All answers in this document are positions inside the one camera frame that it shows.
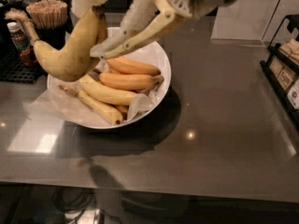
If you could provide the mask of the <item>small brown sauce bottle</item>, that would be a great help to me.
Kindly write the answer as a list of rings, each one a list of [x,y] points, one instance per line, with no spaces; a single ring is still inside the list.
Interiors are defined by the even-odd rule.
[[[7,28],[10,32],[11,39],[19,51],[28,49],[29,42],[26,34],[22,31],[21,27],[15,21],[9,22]]]

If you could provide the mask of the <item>black grid mat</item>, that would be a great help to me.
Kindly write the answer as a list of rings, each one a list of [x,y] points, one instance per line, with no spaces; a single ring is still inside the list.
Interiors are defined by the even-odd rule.
[[[0,59],[0,81],[15,83],[35,83],[47,73],[40,67],[26,67],[14,45],[7,46],[7,55]]]

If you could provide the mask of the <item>orange top banana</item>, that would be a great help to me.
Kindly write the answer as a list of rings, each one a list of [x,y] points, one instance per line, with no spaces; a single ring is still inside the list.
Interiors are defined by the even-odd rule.
[[[161,74],[161,71],[157,66],[138,62],[126,57],[108,59],[107,64],[113,70],[127,75],[157,76]]]

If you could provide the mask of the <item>wooden stir sticks bundle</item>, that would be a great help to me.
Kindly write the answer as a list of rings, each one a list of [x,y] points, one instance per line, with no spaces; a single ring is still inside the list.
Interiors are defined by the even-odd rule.
[[[61,0],[40,0],[26,7],[38,29],[53,29],[67,22],[68,5]]]

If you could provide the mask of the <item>yellow small bottom banana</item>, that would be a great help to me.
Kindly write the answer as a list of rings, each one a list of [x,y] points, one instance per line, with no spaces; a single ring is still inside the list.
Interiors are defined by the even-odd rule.
[[[67,94],[77,97],[83,104],[97,112],[110,124],[117,125],[123,122],[122,113],[112,105],[95,100],[85,91],[79,91],[65,85],[60,85],[59,88]]]

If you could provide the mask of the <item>black stick holder cup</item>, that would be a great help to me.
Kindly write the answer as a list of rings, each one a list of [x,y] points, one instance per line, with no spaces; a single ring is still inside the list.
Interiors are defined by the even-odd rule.
[[[61,49],[65,45],[66,34],[73,31],[73,23],[69,19],[50,21],[41,25],[34,22],[34,28],[39,40],[50,44],[55,49]]]

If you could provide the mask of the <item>large yellow front banana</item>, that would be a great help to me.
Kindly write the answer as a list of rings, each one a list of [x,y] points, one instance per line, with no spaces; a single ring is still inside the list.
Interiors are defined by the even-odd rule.
[[[96,66],[90,50],[107,38],[104,10],[92,6],[79,19],[71,35],[61,49],[55,49],[38,36],[36,29],[24,11],[12,8],[6,20],[20,21],[34,42],[34,53],[40,66],[52,77],[65,82],[77,81]]]

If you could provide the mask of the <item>yellow middle banana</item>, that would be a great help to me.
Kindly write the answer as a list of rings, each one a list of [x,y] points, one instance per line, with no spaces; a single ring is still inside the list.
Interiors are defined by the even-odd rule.
[[[90,75],[81,78],[79,85],[92,98],[111,105],[129,105],[136,97],[136,93],[133,91],[123,91],[107,87],[93,79]]]

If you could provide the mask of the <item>dark lidded jar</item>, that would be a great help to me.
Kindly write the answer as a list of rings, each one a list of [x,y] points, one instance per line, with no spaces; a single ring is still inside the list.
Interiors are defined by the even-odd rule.
[[[10,4],[14,8],[26,9],[27,6],[33,4],[34,2],[38,2],[40,0],[9,0]]]

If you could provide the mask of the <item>orange middle banana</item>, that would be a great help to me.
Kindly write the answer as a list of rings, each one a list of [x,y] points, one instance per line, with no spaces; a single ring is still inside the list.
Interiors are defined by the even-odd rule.
[[[150,75],[101,73],[99,80],[102,84],[110,88],[126,91],[140,91],[163,82],[164,77],[162,75],[153,77]]]

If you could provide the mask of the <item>orange banana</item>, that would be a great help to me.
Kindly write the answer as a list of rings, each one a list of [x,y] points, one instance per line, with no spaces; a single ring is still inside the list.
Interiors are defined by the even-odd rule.
[[[138,62],[126,57],[108,59],[107,64],[113,70],[127,75],[157,76],[161,74],[161,71],[157,66]]]
[[[150,75],[101,73],[99,80],[102,84],[110,88],[126,91],[140,91],[163,82],[164,77],[162,75],[153,77]]]

